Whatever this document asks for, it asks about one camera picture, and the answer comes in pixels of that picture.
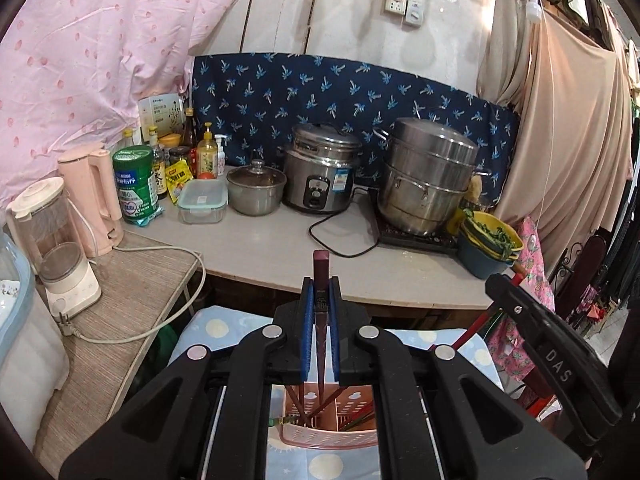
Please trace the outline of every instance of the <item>silver screw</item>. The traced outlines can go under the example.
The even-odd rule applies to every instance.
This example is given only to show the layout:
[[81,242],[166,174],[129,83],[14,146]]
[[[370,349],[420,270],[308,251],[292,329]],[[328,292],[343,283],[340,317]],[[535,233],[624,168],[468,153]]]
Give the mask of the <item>silver screw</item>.
[[360,327],[360,329],[358,330],[358,333],[364,339],[375,339],[380,334],[380,330],[378,330],[376,327],[372,325],[365,325]]
[[448,345],[436,347],[436,357],[443,361],[451,361],[456,356],[456,351]]
[[202,345],[192,346],[187,350],[187,357],[192,361],[199,361],[207,356],[207,349]]
[[262,329],[262,335],[269,339],[276,339],[282,334],[282,329],[278,325],[267,325]]

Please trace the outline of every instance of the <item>beige curtain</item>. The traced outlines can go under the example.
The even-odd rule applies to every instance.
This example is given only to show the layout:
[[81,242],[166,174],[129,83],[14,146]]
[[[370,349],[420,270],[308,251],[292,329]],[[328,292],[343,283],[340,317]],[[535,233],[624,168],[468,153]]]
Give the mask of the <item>beige curtain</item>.
[[529,69],[531,25],[525,0],[495,0],[494,24],[478,74],[478,97],[506,106],[520,101]]
[[630,89],[617,53],[549,13],[532,29],[531,47],[518,141],[496,214],[514,223],[536,220],[542,210],[538,231],[549,270],[573,241],[612,228],[630,157]]

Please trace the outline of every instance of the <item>pink patterned fabric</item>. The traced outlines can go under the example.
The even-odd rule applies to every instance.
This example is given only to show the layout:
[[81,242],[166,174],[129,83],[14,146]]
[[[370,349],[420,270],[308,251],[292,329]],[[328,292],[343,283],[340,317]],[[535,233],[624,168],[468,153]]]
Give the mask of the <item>pink patterned fabric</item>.
[[82,142],[137,126],[137,101],[184,87],[188,50],[234,0],[27,0],[0,43],[0,225]]
[[[528,272],[522,284],[532,292],[538,301],[552,312],[556,311],[554,294],[545,277],[545,263],[540,251],[540,239],[535,222],[527,216],[518,229],[524,243],[518,261]],[[524,340],[520,337],[515,323],[508,317],[501,320],[488,341],[489,352],[494,363],[501,366],[513,379],[523,380],[535,368],[527,353],[522,349]]]

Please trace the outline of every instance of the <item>teal bowl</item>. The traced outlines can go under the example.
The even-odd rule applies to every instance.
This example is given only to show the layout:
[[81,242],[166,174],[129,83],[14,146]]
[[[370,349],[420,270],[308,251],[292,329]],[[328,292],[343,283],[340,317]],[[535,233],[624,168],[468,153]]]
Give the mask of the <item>teal bowl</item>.
[[463,230],[458,234],[458,259],[466,270],[480,280],[486,280],[492,274],[502,274],[513,265],[513,262],[495,260],[483,253],[466,238]]

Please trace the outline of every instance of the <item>green milk powder can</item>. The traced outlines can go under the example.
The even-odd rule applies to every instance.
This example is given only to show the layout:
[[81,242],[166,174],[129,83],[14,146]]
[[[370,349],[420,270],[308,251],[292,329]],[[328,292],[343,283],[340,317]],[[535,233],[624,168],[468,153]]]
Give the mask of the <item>green milk powder can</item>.
[[129,146],[113,154],[120,209],[129,223],[144,222],[158,208],[153,160],[149,146]]

